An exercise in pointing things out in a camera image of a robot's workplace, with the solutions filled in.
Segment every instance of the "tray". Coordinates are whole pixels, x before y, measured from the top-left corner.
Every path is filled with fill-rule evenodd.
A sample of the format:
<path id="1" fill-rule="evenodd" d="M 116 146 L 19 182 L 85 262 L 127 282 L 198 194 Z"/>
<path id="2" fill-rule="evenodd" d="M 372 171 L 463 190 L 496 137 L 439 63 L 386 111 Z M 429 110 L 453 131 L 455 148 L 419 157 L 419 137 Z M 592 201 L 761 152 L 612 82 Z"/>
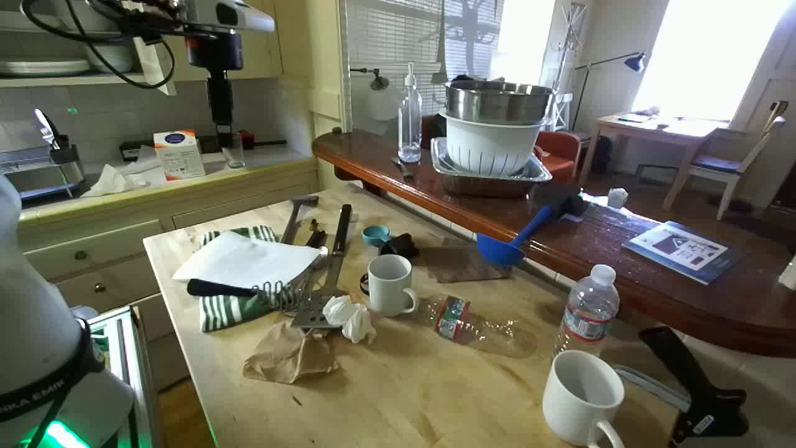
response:
<path id="1" fill-rule="evenodd" d="M 430 140 L 430 162 L 443 180 L 443 190 L 458 196 L 525 196 L 536 183 L 552 180 L 548 166 L 536 157 L 509 177 L 460 168 L 446 152 L 446 137 Z"/>

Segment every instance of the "water bottle cap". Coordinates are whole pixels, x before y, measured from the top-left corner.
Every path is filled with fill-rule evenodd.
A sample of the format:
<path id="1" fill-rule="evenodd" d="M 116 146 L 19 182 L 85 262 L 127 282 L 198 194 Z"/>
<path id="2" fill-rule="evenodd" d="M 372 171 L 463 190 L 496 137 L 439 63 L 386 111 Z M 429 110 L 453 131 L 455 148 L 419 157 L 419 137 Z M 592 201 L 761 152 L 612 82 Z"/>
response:
<path id="1" fill-rule="evenodd" d="M 618 272 L 608 264 L 594 264 L 591 275 L 601 284 L 614 284 Z"/>

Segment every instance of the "paper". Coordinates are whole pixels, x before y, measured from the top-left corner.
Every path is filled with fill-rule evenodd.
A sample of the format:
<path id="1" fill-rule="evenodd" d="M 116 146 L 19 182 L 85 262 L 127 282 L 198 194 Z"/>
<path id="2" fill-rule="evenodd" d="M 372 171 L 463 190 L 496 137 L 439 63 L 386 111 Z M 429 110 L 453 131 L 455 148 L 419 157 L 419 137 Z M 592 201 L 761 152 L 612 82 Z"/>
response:
<path id="1" fill-rule="evenodd" d="M 289 284 L 318 259 L 315 246 L 256 241 L 221 231 L 214 241 L 193 253 L 174 274 L 178 282 L 205 279 L 239 289 Z"/>

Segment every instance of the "blue handle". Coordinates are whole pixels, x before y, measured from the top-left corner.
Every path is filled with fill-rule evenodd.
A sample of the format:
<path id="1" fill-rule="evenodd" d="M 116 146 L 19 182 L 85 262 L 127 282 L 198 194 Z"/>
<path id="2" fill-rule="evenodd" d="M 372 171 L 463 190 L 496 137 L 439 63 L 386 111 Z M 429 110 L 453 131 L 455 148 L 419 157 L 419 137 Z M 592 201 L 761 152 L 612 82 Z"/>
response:
<path id="1" fill-rule="evenodd" d="M 514 238 L 514 246 L 521 248 L 525 238 L 530 238 L 537 229 L 542 229 L 552 218 L 556 218 L 556 207 L 552 204 L 542 204 L 542 209 Z"/>

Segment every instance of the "metal pot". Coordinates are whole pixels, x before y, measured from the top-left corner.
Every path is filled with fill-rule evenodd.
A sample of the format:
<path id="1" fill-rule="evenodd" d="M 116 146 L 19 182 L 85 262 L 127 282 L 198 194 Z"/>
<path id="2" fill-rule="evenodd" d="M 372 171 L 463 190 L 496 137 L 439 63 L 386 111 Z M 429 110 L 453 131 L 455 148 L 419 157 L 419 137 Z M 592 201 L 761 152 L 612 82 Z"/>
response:
<path id="1" fill-rule="evenodd" d="M 552 90 L 541 84 L 453 80 L 446 84 L 446 114 L 490 124 L 537 124 Z"/>

